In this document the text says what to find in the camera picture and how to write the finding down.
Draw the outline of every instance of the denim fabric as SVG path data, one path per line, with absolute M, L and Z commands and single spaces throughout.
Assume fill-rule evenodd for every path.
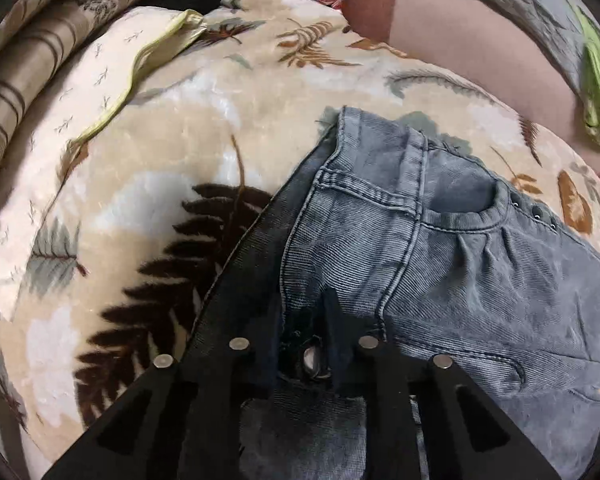
M 600 434 L 600 255 L 544 205 L 345 108 L 286 244 L 287 325 L 327 286 L 406 354 L 453 356 L 563 478 L 584 471 Z

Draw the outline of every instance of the gray denim jeans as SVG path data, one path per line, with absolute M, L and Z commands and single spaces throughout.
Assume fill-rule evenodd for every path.
M 277 273 L 258 276 L 267 259 L 280 261 L 279 283 Z M 451 355 L 564 479 L 592 458 L 600 254 L 476 158 L 344 108 L 243 239 L 194 346 L 222 330 L 232 287 L 245 318 L 248 304 L 279 301 L 285 334 L 333 287 L 345 313 L 405 354 Z M 241 469 L 253 479 L 358 480 L 364 421 L 361 400 L 286 377 L 243 411 Z

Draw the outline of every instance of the beige blanket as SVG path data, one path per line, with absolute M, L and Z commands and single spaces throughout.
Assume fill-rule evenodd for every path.
M 82 146 L 0 318 L 3 381 L 50 459 L 153 356 L 182 354 L 240 233 L 343 105 L 480 157 L 600 251 L 600 181 L 547 129 L 311 0 L 224 5 Z

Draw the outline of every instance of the floral blanket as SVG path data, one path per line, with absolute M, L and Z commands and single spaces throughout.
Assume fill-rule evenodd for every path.
M 232 249 L 343 105 L 480 157 L 600 251 L 599 179 L 480 87 L 311 0 L 224 0 L 205 19 L 82 143 L 0 318 L 3 383 L 51 460 L 153 356 L 182 355 Z

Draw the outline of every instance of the dark brown fern leaf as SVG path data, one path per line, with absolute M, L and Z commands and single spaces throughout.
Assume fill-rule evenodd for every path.
M 240 163 L 240 180 L 244 181 Z M 178 238 L 163 249 L 164 257 L 142 264 L 138 273 L 148 281 L 123 292 L 127 301 L 105 309 L 110 328 L 88 341 L 91 351 L 78 356 L 75 373 L 78 405 L 85 425 L 92 424 L 121 386 L 129 386 L 150 365 L 152 345 L 173 354 L 173 319 L 190 332 L 203 300 L 244 233 L 271 196 L 255 188 L 219 184 L 194 187 L 200 199 L 183 202 L 190 214 L 174 225 Z
M 542 162 L 540 162 L 538 152 L 536 152 L 536 137 L 538 136 L 538 125 L 535 122 L 523 117 L 522 115 L 518 116 L 518 121 L 520 122 L 520 132 L 522 133 L 522 136 L 525 139 L 526 146 L 531 151 L 531 155 L 534 156 L 536 162 L 542 167 Z

